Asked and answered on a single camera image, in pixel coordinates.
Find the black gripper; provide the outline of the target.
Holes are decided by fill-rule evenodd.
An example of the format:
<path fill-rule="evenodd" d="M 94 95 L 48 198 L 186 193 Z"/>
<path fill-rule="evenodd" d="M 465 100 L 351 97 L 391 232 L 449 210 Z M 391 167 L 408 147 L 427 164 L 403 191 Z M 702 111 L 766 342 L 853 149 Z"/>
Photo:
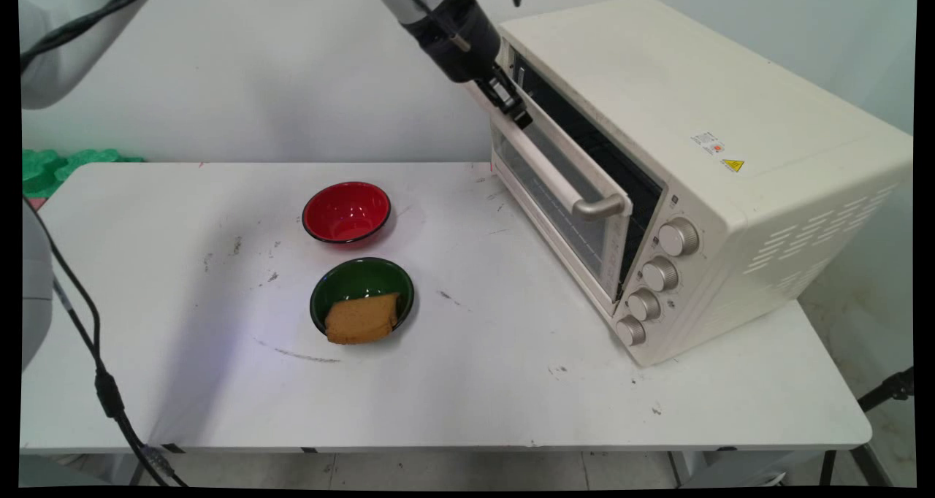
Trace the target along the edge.
<path fill-rule="evenodd" d="M 454 83 L 475 81 L 481 95 L 524 131 L 533 119 L 510 75 L 497 64 L 501 38 L 477 0 L 411 0 L 421 17 L 404 28 Z"/>

